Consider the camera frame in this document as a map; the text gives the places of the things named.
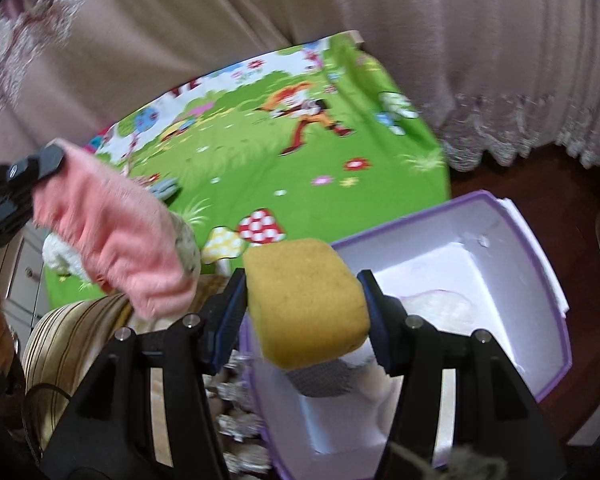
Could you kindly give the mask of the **beige curtain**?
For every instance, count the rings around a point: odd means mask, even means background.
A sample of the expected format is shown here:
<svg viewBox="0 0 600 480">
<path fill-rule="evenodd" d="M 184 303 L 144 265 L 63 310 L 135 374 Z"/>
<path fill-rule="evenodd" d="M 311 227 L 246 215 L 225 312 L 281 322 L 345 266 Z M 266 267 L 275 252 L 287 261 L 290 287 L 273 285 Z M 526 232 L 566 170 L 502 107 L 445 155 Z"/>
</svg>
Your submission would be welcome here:
<svg viewBox="0 0 600 480">
<path fill-rule="evenodd" d="M 82 143 L 189 79 L 356 30 L 453 168 L 600 166 L 600 0 L 0 0 L 0 158 Z"/>
</svg>

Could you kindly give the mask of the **silver lace trim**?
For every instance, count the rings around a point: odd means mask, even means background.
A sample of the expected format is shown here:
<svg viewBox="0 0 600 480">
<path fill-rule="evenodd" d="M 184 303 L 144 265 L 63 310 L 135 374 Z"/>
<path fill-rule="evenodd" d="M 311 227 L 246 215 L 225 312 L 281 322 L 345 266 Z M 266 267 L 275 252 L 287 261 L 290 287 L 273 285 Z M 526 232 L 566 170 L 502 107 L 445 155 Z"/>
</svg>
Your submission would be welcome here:
<svg viewBox="0 0 600 480">
<path fill-rule="evenodd" d="M 251 358 L 234 349 L 215 375 L 204 375 L 212 424 L 228 472 L 234 479 L 263 479 L 272 460 L 263 439 L 264 422 L 247 385 Z"/>
</svg>

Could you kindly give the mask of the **white drawer cabinet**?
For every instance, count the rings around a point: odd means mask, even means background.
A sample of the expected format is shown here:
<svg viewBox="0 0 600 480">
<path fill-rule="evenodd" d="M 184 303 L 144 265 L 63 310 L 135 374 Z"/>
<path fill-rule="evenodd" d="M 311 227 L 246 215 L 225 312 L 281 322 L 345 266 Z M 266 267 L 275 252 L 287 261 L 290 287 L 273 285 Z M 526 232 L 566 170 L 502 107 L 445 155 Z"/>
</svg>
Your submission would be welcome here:
<svg viewBox="0 0 600 480">
<path fill-rule="evenodd" d="M 28 223 L 0 249 L 3 309 L 20 356 L 35 325 L 50 310 L 42 257 L 45 235 L 44 230 Z"/>
</svg>

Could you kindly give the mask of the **striped beige sofa cushion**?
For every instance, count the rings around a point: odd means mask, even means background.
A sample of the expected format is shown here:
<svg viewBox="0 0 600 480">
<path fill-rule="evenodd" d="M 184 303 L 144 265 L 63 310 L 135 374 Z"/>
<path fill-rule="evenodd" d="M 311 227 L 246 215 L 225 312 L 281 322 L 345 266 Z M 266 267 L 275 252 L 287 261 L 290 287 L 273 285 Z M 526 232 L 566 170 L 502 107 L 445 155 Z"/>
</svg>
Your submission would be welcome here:
<svg viewBox="0 0 600 480">
<path fill-rule="evenodd" d="M 31 426 L 46 448 L 68 401 L 114 332 L 123 326 L 143 334 L 164 330 L 176 317 L 144 320 L 127 296 L 114 294 L 78 301 L 47 313 L 36 324 L 22 357 L 26 387 L 50 384 L 61 392 L 38 390 L 29 403 Z"/>
</svg>

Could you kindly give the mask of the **purple white storage box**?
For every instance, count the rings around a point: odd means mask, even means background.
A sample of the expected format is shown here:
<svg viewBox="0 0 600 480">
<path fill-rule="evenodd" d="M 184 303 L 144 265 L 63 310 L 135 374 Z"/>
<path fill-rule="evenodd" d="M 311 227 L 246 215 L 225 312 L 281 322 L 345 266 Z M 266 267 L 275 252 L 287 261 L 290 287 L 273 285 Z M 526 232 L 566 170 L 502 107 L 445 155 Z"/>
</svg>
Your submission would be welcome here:
<svg viewBox="0 0 600 480">
<path fill-rule="evenodd" d="M 509 200 L 484 191 L 389 222 L 335 246 L 358 275 L 369 270 L 386 296 L 445 333 L 487 330 L 540 402 L 571 365 L 567 303 L 538 241 Z M 366 341 L 353 355 L 372 376 L 336 398 L 308 398 L 268 362 L 250 323 L 240 346 L 276 472 L 284 479 L 378 479 L 402 379 L 391 377 Z M 434 464 L 449 459 L 455 373 L 442 375 Z"/>
</svg>

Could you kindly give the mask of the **white fluffy cloth pink trim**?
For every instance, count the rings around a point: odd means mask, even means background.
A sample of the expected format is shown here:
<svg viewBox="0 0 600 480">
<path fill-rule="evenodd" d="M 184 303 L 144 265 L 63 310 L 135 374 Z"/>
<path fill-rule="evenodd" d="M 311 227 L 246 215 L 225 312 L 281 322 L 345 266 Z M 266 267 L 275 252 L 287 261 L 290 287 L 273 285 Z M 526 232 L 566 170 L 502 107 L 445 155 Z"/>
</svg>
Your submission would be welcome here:
<svg viewBox="0 0 600 480">
<path fill-rule="evenodd" d="M 55 233 L 50 233 L 45 237 L 42 257 L 45 265 L 58 275 L 73 275 L 82 281 L 91 281 L 79 253 Z"/>
</svg>

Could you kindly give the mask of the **grey knitted cloth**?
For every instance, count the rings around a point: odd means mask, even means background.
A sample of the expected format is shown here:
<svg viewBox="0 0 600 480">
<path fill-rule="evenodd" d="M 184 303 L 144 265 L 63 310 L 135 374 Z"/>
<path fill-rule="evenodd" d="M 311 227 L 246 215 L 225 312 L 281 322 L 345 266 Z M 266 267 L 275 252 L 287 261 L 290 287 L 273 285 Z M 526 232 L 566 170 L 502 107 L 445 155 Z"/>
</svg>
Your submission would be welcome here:
<svg viewBox="0 0 600 480">
<path fill-rule="evenodd" d="M 286 378 L 302 396 L 336 398 L 353 390 L 354 378 L 363 364 L 336 359 L 296 370 L 288 370 Z"/>
</svg>

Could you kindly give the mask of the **yellow sponge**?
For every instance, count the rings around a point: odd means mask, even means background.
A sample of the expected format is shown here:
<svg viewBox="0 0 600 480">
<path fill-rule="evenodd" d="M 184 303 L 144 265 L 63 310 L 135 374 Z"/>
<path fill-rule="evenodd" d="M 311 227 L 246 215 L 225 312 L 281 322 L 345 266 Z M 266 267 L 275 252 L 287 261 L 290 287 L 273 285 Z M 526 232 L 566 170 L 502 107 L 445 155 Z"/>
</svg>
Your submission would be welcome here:
<svg viewBox="0 0 600 480">
<path fill-rule="evenodd" d="M 281 370 L 341 358 L 366 341 L 362 285 L 329 244 L 283 240 L 249 248 L 242 263 L 262 356 Z"/>
</svg>

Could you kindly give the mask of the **green cartoon play mat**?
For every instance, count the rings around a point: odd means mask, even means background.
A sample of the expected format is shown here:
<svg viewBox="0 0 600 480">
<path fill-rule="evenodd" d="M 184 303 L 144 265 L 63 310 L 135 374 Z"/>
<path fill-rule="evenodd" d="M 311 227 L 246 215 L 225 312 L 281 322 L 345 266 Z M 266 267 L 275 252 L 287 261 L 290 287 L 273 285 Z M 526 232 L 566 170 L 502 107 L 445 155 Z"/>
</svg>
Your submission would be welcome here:
<svg viewBox="0 0 600 480">
<path fill-rule="evenodd" d="M 192 227 L 196 290 L 252 246 L 336 242 L 450 196 L 438 141 L 350 32 L 203 76 L 87 153 Z"/>
</svg>

